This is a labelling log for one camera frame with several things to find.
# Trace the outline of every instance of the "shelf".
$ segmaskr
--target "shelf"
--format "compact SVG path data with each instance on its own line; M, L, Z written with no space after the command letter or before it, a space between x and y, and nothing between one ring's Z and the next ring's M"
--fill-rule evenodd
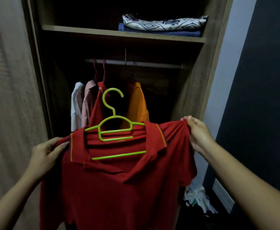
M199 37L134 33L134 32L125 32L125 31L111 31L111 30L100 30L100 29L80 28L80 27L63 27L63 26L44 25L44 24L42 25L42 30L79 33L79 34L88 34L88 35L106 35L106 36L124 37L124 38L143 38L143 39L153 39L153 40L156 39L156 40L170 40L170 41L180 41L180 42L205 43L205 39Z

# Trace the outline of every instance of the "person's left hand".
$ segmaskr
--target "person's left hand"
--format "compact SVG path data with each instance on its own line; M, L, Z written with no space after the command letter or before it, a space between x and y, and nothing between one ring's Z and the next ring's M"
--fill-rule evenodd
M56 159L69 144L69 142L64 142L51 151L51 148L60 139L61 137L55 137L33 147L30 162L23 175L24 177L30 177L38 181L55 165Z

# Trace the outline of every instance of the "hand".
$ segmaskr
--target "hand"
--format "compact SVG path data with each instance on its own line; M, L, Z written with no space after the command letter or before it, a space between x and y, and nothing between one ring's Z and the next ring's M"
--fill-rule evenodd
M24 177L30 177L38 181L55 165L58 156L69 144L69 142L62 143L51 151L51 148L56 145L59 139L61 137L55 137L33 147L29 165L23 175Z
M191 128L190 143L195 151L203 155L207 146L214 142L206 124L192 116L185 116L180 120L188 120Z

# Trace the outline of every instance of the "blue folded cloth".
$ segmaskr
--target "blue folded cloth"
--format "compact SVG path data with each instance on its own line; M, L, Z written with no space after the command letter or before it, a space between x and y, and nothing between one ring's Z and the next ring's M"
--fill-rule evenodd
M127 27L123 23L119 23L119 31L161 34L161 35L191 36L191 37L200 37L201 36L200 31L142 31L142 30L136 30L136 29Z

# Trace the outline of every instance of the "white wall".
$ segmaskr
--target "white wall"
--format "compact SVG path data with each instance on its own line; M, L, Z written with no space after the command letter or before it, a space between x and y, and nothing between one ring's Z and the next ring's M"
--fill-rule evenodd
M204 116L204 122L214 139L219 131L255 3L256 0L234 0L232 4ZM191 187L193 189L202 186L208 167L208 163L198 153L195 153L194 158L198 174L192 181Z

